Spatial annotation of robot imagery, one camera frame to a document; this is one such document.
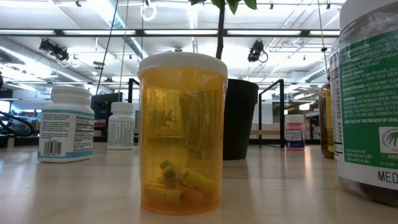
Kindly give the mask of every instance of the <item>black railing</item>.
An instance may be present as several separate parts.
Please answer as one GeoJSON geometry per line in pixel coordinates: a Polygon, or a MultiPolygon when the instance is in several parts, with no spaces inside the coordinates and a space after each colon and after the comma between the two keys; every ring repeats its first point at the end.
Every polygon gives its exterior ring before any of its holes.
{"type": "Polygon", "coordinates": [[[130,78],[129,79],[129,93],[128,93],[128,100],[127,102],[132,103],[132,86],[133,84],[137,84],[139,86],[139,82],[137,80],[130,78]]]}
{"type": "MultiPolygon", "coordinates": [[[[270,90],[271,88],[273,88],[274,86],[276,86],[277,84],[279,84],[279,103],[280,103],[280,111],[279,111],[279,116],[280,116],[280,137],[279,137],[279,143],[280,143],[280,148],[284,148],[285,147],[285,88],[284,88],[284,80],[280,79],[278,81],[276,81],[274,84],[272,84],[271,86],[269,86],[268,88],[266,88],[264,91],[262,91],[259,94],[259,131],[262,130],[262,94],[264,94],[266,91],[270,90]]],[[[262,144],[262,135],[261,133],[259,133],[259,145],[262,144]]]]}

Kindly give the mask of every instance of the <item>green leaf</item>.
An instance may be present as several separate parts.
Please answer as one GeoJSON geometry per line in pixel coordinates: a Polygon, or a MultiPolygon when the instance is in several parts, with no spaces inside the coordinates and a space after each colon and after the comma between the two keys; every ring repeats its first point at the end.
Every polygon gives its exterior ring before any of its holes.
{"type": "Polygon", "coordinates": [[[215,5],[218,8],[220,8],[220,0],[211,0],[211,3],[213,3],[213,5],[215,5]]]}
{"type": "Polygon", "coordinates": [[[244,2],[246,3],[246,5],[251,8],[256,10],[257,9],[257,1],[256,0],[244,0],[244,2]]]}
{"type": "Polygon", "coordinates": [[[199,2],[205,3],[206,0],[191,0],[191,6],[198,4],[199,2]]]}
{"type": "Polygon", "coordinates": [[[227,0],[226,2],[228,2],[229,9],[235,15],[236,10],[238,9],[239,1],[238,0],[227,0]]]}

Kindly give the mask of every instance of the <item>prescription bottle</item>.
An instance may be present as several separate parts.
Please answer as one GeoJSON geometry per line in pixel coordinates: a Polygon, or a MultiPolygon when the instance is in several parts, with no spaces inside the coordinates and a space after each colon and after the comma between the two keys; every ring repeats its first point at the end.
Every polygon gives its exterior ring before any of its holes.
{"type": "Polygon", "coordinates": [[[287,150],[304,150],[304,115],[285,116],[285,139],[287,150]]]}
{"type": "Polygon", "coordinates": [[[132,149],[134,144],[134,106],[132,103],[114,102],[108,119],[108,145],[112,149],[132,149]]]}
{"type": "Polygon", "coordinates": [[[40,162],[73,162],[93,155],[94,111],[88,90],[72,86],[52,88],[51,101],[42,110],[40,162]]]}
{"type": "Polygon", "coordinates": [[[139,65],[141,205],[187,215],[218,206],[223,161],[226,65],[173,52],[139,65]]]}
{"type": "Polygon", "coordinates": [[[340,185],[398,207],[398,1],[348,0],[331,77],[340,185]]]}

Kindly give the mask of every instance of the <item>plant pot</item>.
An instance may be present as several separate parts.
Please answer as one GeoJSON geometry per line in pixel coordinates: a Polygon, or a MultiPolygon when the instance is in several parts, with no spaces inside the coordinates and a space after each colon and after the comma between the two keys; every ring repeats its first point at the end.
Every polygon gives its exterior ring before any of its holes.
{"type": "Polygon", "coordinates": [[[259,87],[244,80],[228,79],[224,109],[223,159],[245,159],[259,87]]]}

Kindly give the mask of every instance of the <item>white supplement bottle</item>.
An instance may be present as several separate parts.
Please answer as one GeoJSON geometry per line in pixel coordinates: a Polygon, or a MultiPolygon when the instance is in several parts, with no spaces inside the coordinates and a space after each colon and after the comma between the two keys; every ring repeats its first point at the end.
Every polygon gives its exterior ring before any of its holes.
{"type": "Polygon", "coordinates": [[[347,0],[330,78],[340,185],[398,207],[398,0],[347,0]]]}
{"type": "Polygon", "coordinates": [[[52,88],[42,110],[40,162],[73,162],[93,156],[94,111],[88,90],[72,86],[52,88]]]}
{"type": "Polygon", "coordinates": [[[134,145],[134,106],[131,103],[114,102],[112,116],[108,120],[108,149],[126,150],[134,145]]]}

